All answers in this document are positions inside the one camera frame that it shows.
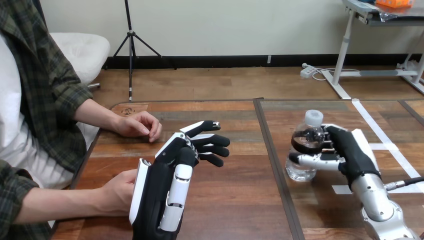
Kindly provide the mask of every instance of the plastic water bottle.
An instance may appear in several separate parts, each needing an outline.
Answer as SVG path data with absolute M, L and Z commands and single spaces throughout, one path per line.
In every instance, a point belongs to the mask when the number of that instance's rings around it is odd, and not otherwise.
M 289 154 L 301 153 L 314 155 L 321 152 L 325 141 L 324 131 L 321 128 L 323 118 L 324 115 L 318 110 L 309 110 L 306 112 L 304 122 L 296 127 L 291 137 Z M 300 166 L 292 162 L 289 157 L 287 157 L 285 169 L 288 176 L 298 182 L 311 181 L 317 173 L 316 169 Z

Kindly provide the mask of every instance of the wooden table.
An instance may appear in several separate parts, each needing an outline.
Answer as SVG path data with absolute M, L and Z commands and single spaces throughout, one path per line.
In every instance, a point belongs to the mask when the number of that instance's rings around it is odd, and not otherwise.
M 424 101 L 363 101 L 369 114 L 419 174 L 424 174 Z M 317 109 L 324 121 L 360 128 L 370 143 L 381 143 L 350 101 L 239 100 L 122 103 L 122 116 L 148 111 L 163 125 L 158 142 L 101 131 L 76 189 L 104 185 L 134 169 L 138 159 L 154 160 L 163 143 L 180 128 L 202 120 L 220 121 L 220 135 L 231 139 L 224 167 L 201 162 L 194 169 L 179 240 L 367 239 L 360 206 L 352 195 L 336 194 L 345 185 L 338 172 L 318 172 L 312 182 L 296 183 L 284 171 L 290 137 L 305 111 Z M 376 150 L 383 180 L 408 178 L 388 150 Z M 424 231 L 424 194 L 391 194 L 409 227 Z M 127 217 L 62 221 L 54 240 L 132 239 Z

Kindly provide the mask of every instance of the metal table frame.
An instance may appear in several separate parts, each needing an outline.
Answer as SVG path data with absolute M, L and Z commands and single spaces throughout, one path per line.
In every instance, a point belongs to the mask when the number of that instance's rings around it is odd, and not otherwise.
M 345 61 L 346 52 L 348 51 L 349 42 L 351 40 L 352 26 L 354 18 L 371 27 L 408 27 L 408 26 L 424 26 L 424 20 L 396 20 L 381 22 L 375 13 L 379 11 L 370 4 L 365 4 L 358 0 L 343 0 L 346 10 L 349 12 L 349 21 L 347 22 L 346 33 L 341 43 L 340 54 L 338 55 L 337 65 L 335 66 L 334 75 L 328 70 L 322 71 L 322 75 L 327 82 L 336 91 L 341 99 L 351 99 L 343 87 L 339 84 L 340 77 L 393 77 L 400 76 L 419 92 L 424 95 L 424 79 L 421 78 L 424 72 L 424 52 L 418 64 L 417 71 L 407 71 L 404 69 L 395 70 L 367 70 L 367 71 L 342 71 Z

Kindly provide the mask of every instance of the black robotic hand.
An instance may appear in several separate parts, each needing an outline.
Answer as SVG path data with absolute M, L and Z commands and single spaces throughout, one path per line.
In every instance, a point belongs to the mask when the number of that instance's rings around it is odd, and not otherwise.
M 346 176 L 349 186 L 363 174 L 380 177 L 376 158 L 360 129 L 348 131 L 335 124 L 323 124 L 321 127 L 325 133 L 323 146 L 305 151 L 300 149 L 300 153 L 291 153 L 289 160 L 317 170 L 340 171 Z
M 129 220 L 134 240 L 174 240 L 180 231 L 193 168 L 199 160 L 222 167 L 230 140 L 216 134 L 219 122 L 200 121 L 180 129 L 150 164 L 140 159 Z

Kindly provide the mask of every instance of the bottle cap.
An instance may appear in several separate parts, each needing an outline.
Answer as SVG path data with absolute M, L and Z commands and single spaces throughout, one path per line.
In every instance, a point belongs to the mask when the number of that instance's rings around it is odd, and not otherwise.
M 305 124 L 317 128 L 323 124 L 324 115 L 318 110 L 308 110 L 305 114 Z

